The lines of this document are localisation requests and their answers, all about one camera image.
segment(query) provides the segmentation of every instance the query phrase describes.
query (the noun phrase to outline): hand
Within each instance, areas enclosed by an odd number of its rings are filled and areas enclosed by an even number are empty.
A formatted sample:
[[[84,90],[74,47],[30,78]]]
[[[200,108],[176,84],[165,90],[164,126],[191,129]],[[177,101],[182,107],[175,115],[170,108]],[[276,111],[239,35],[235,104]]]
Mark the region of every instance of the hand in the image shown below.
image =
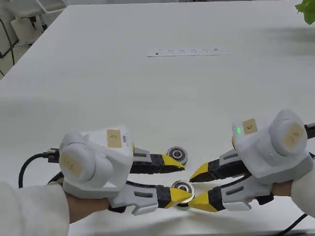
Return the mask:
[[[275,196],[291,196],[291,188],[293,181],[287,181],[283,183],[274,183],[271,192]]]
[[[57,180],[60,185],[63,184],[63,179]],[[77,222],[92,213],[106,210],[109,207],[107,199],[80,199],[70,194],[65,193],[69,206],[70,224]]]

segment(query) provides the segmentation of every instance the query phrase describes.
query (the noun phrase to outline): ball bearing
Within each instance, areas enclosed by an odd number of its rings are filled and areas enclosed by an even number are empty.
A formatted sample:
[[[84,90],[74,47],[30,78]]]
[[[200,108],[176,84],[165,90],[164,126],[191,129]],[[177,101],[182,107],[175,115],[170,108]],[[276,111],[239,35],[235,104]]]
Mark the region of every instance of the ball bearing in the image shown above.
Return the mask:
[[[182,189],[188,193],[191,193],[192,196],[187,200],[177,204],[179,207],[188,207],[188,203],[195,197],[195,188],[189,181],[178,180],[172,184],[172,188]]]
[[[167,151],[167,155],[174,160],[179,161],[182,165],[186,164],[188,160],[187,152],[182,147],[171,147]]]

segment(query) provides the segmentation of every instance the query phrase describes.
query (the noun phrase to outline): cable connector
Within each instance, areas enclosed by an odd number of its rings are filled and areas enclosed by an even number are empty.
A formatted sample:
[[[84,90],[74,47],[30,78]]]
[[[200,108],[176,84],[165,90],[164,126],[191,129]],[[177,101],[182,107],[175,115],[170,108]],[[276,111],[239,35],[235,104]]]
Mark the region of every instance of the cable connector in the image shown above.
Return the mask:
[[[315,137],[315,123],[305,124],[304,128],[306,130],[308,139],[312,139]]]
[[[45,158],[48,159],[48,163],[59,163],[59,149],[50,148],[47,152],[44,152]]]

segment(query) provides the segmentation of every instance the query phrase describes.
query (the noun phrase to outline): handwritten label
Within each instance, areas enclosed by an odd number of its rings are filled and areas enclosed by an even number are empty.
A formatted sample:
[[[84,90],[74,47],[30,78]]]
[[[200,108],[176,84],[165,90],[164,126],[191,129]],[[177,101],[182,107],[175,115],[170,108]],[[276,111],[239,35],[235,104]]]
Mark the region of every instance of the handwritten label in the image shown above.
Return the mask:
[[[59,164],[70,171],[75,176],[79,177],[83,168],[79,162],[72,158],[69,154],[63,153],[59,159]]]
[[[253,118],[247,121],[243,121],[243,129],[246,135],[256,133],[258,131],[256,120]]]
[[[107,130],[107,146],[109,148],[121,148],[123,146],[119,129]]]
[[[304,134],[304,128],[298,123],[294,123],[287,134],[284,136],[284,143],[291,149],[294,149],[295,146],[299,143],[300,139]]]

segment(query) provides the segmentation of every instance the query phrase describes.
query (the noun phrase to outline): sleeve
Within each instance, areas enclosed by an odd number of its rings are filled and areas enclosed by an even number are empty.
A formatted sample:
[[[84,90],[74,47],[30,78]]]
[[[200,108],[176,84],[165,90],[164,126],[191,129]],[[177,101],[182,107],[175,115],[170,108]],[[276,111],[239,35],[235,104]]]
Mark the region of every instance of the sleeve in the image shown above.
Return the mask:
[[[15,190],[0,183],[0,235],[67,236],[69,209],[59,184]]]
[[[291,198],[303,212],[315,217],[315,169],[293,181]]]

